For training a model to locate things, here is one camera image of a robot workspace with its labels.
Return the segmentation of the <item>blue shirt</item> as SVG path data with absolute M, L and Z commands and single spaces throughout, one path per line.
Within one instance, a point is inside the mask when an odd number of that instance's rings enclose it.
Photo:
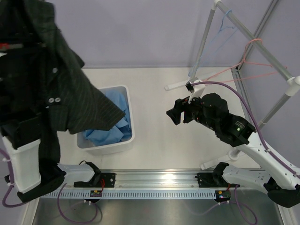
M 104 146 L 128 141 L 132 137 L 129 105 L 124 95 L 118 90 L 106 90 L 105 96 L 115 103 L 125 116 L 109 131 L 85 130 L 82 135 L 95 146 Z

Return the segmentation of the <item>pink wire hanger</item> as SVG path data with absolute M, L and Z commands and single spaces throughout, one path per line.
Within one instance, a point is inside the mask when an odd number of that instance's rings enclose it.
M 252 39 L 251 41 L 249 41 L 246 45 L 245 45 L 245 49 L 244 49 L 244 53 L 242 55 L 242 60 L 241 62 L 239 62 L 238 64 L 234 65 L 234 66 L 231 66 L 221 72 L 218 72 L 208 78 L 205 78 L 203 81 L 212 81 L 213 78 L 216 78 L 218 77 L 220 74 L 226 72 L 226 71 L 229 71 L 237 66 L 241 66 L 243 63 L 244 64 L 249 64 L 249 65 L 256 65 L 256 66 L 264 66 L 264 67 L 270 67 L 272 69 L 275 69 L 271 64 L 266 64 L 266 63 L 259 63 L 259 62 L 253 62 L 253 61 L 247 61 L 246 60 L 246 50 L 247 50 L 247 47 L 250 47 L 250 45 L 253 45 L 253 44 L 256 44 L 256 43 L 259 43 L 259 44 L 262 44 L 263 41 L 262 39 L 260 38 L 255 38 L 255 39 Z M 247 79 L 255 79 L 255 78 L 259 78 L 259 77 L 264 77 L 264 76 L 270 76 L 270 75 L 274 75 L 274 74 L 278 74 L 278 72 L 270 72 L 270 73 L 265 73 L 265 74 L 259 74 L 259 75 L 254 75 L 254 76 L 250 76 L 250 77 L 246 77 L 246 78 L 236 78 L 236 79 L 231 79 L 231 80 L 227 80 L 227 81 L 222 81 L 221 83 L 230 83 L 230 82 L 235 82 L 235 81 L 242 81 L 242 80 L 247 80 Z

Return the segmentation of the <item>blue wire hanger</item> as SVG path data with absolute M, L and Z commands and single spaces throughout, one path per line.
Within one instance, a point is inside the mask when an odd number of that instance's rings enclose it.
M 224 41 L 224 43 L 221 44 L 221 46 L 219 46 L 214 51 L 214 53 L 211 53 L 210 55 L 216 54 L 220 50 L 220 48 L 223 47 L 225 45 L 225 43 L 228 42 L 229 39 L 236 33 L 236 31 L 237 31 L 236 26 L 225 26 L 224 25 L 225 18 L 231 12 L 232 12 L 232 10 L 229 9 L 224 14 L 224 16 L 222 17 L 221 24 L 220 24 L 220 27 L 219 27 L 217 33 L 215 34 L 215 36 L 208 43 L 206 43 L 207 42 L 208 33 L 210 31 L 210 26 L 212 24 L 213 17 L 214 17 L 214 14 L 215 14 L 215 10 L 213 10 L 213 9 L 210 10 L 209 17 L 208 17 L 208 20 L 206 22 L 204 33 L 203 33 L 203 36 L 202 36 L 202 39 L 201 39 L 201 43 L 200 43 L 200 47 L 199 47 L 199 50 L 198 50 L 198 54 L 197 54 L 197 57 L 196 57 L 196 61 L 195 61 L 194 65 L 191 67 L 191 69 L 190 69 L 190 71 L 188 73 L 189 79 L 193 79 L 193 78 L 196 77 L 197 70 L 199 68 L 201 68 L 204 65 L 204 63 L 205 63 L 205 61 L 202 60 L 203 56 L 208 51 L 209 47 L 212 46 L 216 42 L 216 40 L 218 39 L 218 37 L 221 35 L 221 33 L 224 30 L 233 30 L 233 33 Z

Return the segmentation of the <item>black striped shirt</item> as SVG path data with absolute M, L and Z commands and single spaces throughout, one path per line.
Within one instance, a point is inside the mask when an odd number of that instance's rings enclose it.
M 57 132 L 109 131 L 124 112 L 94 87 L 44 0 L 0 3 L 0 131 L 18 148 L 39 140 L 40 162 L 60 161 Z

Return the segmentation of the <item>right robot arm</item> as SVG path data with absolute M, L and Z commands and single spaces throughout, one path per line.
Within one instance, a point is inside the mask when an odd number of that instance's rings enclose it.
M 231 114 L 218 94 L 177 99 L 166 112 L 175 125 L 195 121 L 214 131 L 216 137 L 251 157 L 263 171 L 250 171 L 220 162 L 211 181 L 219 187 L 238 184 L 266 194 L 276 204 L 290 208 L 300 203 L 300 180 L 282 165 L 283 158 L 266 150 L 255 127 L 245 118 Z

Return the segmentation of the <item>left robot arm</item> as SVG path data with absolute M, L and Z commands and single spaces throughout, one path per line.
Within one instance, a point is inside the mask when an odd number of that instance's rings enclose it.
M 92 162 L 60 163 L 57 132 L 104 128 L 104 95 L 83 74 L 73 53 L 66 59 L 43 43 L 0 43 L 0 133 L 9 175 L 23 203 L 66 183 L 95 187 L 101 170 Z

